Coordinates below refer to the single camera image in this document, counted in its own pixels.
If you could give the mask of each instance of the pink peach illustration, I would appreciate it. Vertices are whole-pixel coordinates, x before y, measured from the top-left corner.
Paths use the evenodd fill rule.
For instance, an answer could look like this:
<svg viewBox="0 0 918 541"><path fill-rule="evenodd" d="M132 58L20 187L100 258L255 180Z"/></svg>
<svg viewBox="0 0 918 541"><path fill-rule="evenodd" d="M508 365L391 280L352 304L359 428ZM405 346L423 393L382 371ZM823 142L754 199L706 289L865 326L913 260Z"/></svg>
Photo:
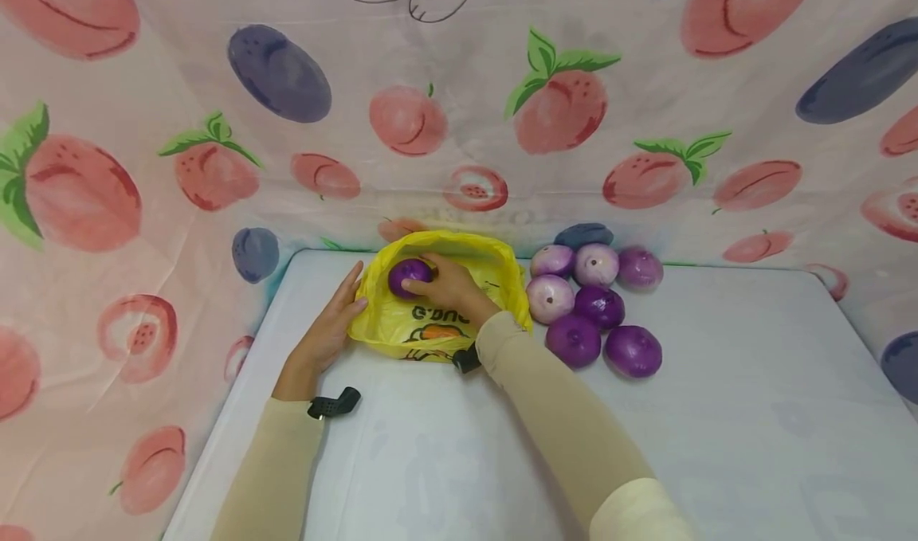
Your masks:
<svg viewBox="0 0 918 541"><path fill-rule="evenodd" d="M134 0L0 0L0 10L33 39L63 57L95 60L134 45Z"/></svg>
<svg viewBox="0 0 918 541"><path fill-rule="evenodd" d="M507 181L487 167L469 166L455 169L443 198L459 210L484 213L507 203Z"/></svg>
<svg viewBox="0 0 918 541"><path fill-rule="evenodd" d="M379 232L380 237L385 241L390 241L390 243L401 240L411 233L423 232L425 229L429 228L423 222L405 217L386 219L380 222L379 226L376 226L376 231Z"/></svg>
<svg viewBox="0 0 918 541"><path fill-rule="evenodd" d="M360 179L354 171L325 155L299 154L290 159L290 174L302 187L325 197L343 201L360 194Z"/></svg>
<svg viewBox="0 0 918 541"><path fill-rule="evenodd" d="M730 131L714 132L688 146L677 139L634 141L645 151L612 168L602 196L622 209L648 209L668 202L689 184L698 185L708 172L706 159L717 153Z"/></svg>
<svg viewBox="0 0 918 541"><path fill-rule="evenodd" d="M520 148L545 155L579 147L599 129L609 97L594 71L622 58L591 51L557 53L555 44L530 29L530 73L508 98L504 117L515 115Z"/></svg>
<svg viewBox="0 0 918 541"><path fill-rule="evenodd" d="M26 338L0 326L0 421L29 407L38 392L41 362Z"/></svg>
<svg viewBox="0 0 918 541"><path fill-rule="evenodd" d="M440 148L446 138L446 114L434 99L434 85L427 94L403 84L384 88L370 100L370 126L394 152L423 156Z"/></svg>
<svg viewBox="0 0 918 541"><path fill-rule="evenodd" d="M682 45L695 57L742 53L774 33L803 0L688 0Z"/></svg>
<svg viewBox="0 0 918 541"><path fill-rule="evenodd" d="M902 115L880 141L883 156L901 156L914 150L918 150L918 107Z"/></svg>
<svg viewBox="0 0 918 541"><path fill-rule="evenodd" d="M762 231L761 234L753 234L751 237L745 237L733 243L729 249L724 251L724 259L726 262L736 264L759 262L759 260L784 252L793 240L793 233L787 231L774 233Z"/></svg>
<svg viewBox="0 0 918 541"><path fill-rule="evenodd" d="M223 378L227 380L228 383L235 382L236 377L239 376L239 373L242 371L242 366L245 364L245 359L248 358L249 349L252 348L252 343L255 341L250 335L244 335L240 339L236 340L232 344L232 347L229 348L227 353L227 361L223 366Z"/></svg>
<svg viewBox="0 0 918 541"><path fill-rule="evenodd" d="M714 192L718 210L760 209L791 194L803 177L793 161L762 161L730 174Z"/></svg>
<svg viewBox="0 0 918 541"><path fill-rule="evenodd" d="M258 192L258 157L232 139L222 112L204 119L206 129L181 132L159 156L175 156L175 181L186 198L210 213Z"/></svg>
<svg viewBox="0 0 918 541"><path fill-rule="evenodd" d="M149 382L167 369L175 353L175 310L152 294L125 296L99 316L96 337L105 358L122 362L122 382Z"/></svg>
<svg viewBox="0 0 918 541"><path fill-rule="evenodd" d="M176 425L159 427L127 452L121 481L108 494L118 492L121 509L129 516L142 516L169 499L182 480L185 463L185 431Z"/></svg>
<svg viewBox="0 0 918 541"><path fill-rule="evenodd" d="M803 269L819 277L832 296L832 300L838 302L845 298L848 292L848 277L844 272L824 264L808 264Z"/></svg>
<svg viewBox="0 0 918 541"><path fill-rule="evenodd" d="M874 192L861 204L861 215L890 237L918 241L918 177Z"/></svg>
<svg viewBox="0 0 918 541"><path fill-rule="evenodd" d="M0 525L0 541L35 541L35 537L19 525Z"/></svg>

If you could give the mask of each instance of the black wrist strap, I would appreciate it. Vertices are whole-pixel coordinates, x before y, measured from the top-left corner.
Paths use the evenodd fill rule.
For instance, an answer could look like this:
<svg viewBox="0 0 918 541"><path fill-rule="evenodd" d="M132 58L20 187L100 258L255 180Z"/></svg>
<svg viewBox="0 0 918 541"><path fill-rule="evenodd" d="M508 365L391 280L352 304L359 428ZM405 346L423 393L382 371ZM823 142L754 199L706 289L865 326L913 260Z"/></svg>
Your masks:
<svg viewBox="0 0 918 541"><path fill-rule="evenodd" d="M360 392L356 388L347 386L342 391L342 395L336 398L318 397L312 401L307 414L320 420L324 417L337 417L339 415L349 414L360 402Z"/></svg>

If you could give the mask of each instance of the peach print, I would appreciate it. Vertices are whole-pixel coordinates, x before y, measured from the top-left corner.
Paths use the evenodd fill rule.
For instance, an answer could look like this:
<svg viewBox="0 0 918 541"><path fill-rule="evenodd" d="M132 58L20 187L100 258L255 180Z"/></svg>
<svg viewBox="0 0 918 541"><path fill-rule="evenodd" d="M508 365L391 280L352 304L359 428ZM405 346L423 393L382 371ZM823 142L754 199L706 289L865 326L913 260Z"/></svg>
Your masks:
<svg viewBox="0 0 918 541"><path fill-rule="evenodd" d="M889 127L880 141L883 156L901 156L918 150L918 107L913 108Z"/></svg>
<svg viewBox="0 0 918 541"><path fill-rule="evenodd" d="M134 0L0 0L0 9L50 50L72 59L114 56L134 45Z"/></svg>
<svg viewBox="0 0 918 541"><path fill-rule="evenodd" d="M96 325L105 358L122 362L122 382L139 384L158 377L169 366L178 338L175 310L152 294L134 294L113 302Z"/></svg>
<svg viewBox="0 0 918 541"><path fill-rule="evenodd" d="M695 57L742 53L774 33L803 0L688 0L682 45Z"/></svg>
<svg viewBox="0 0 918 541"><path fill-rule="evenodd" d="M290 159L290 174L304 189L349 201L360 195L360 179L346 165L325 155L301 153Z"/></svg>
<svg viewBox="0 0 918 541"><path fill-rule="evenodd" d="M29 341L0 326L0 421L29 407L38 392L40 377L38 354Z"/></svg>
<svg viewBox="0 0 918 541"><path fill-rule="evenodd" d="M185 463L185 431L176 425L159 427L131 447L121 481L108 494L119 493L121 509L129 516L142 516L169 499L182 480Z"/></svg>
<svg viewBox="0 0 918 541"><path fill-rule="evenodd" d="M726 262L736 264L759 262L759 260L784 252L793 240L794 235L787 231L774 233L762 231L761 234L753 234L751 237L745 237L733 243L729 249L724 251L724 259Z"/></svg>
<svg viewBox="0 0 918 541"><path fill-rule="evenodd" d="M370 126L382 144L405 156L429 155L446 138L446 114L434 99L433 84L426 95L402 84L376 93Z"/></svg>

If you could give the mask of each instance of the beige sleeve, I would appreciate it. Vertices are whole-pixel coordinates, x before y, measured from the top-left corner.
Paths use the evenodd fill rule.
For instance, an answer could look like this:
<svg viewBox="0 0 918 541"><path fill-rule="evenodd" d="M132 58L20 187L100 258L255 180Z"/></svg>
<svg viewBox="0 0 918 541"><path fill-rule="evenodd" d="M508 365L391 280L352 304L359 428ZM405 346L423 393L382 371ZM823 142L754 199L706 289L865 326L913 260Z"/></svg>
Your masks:
<svg viewBox="0 0 918 541"><path fill-rule="evenodd" d="M657 483L605 404L511 313L488 320L478 332L476 347L482 366L507 392L584 530L590 530L599 507L621 486L635 480Z"/></svg>
<svg viewBox="0 0 918 541"><path fill-rule="evenodd" d="M211 541L297 540L325 421L309 402L268 398L249 451L229 487Z"/></svg>

